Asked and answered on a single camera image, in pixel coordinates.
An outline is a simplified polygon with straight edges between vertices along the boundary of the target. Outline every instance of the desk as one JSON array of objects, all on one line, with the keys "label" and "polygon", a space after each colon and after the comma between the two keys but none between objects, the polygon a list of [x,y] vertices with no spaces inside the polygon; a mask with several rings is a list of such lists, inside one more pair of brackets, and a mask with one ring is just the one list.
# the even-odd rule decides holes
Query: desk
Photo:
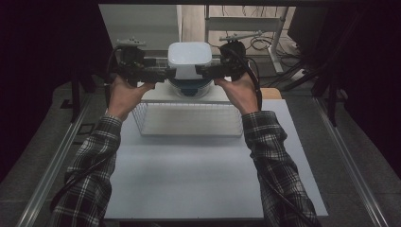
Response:
[{"label": "desk", "polygon": [[[318,216],[327,216],[287,103],[264,89],[288,134],[286,149],[297,164]],[[121,131],[113,193],[105,218],[188,220],[262,218],[259,182],[244,137],[141,136],[132,116]]]}]

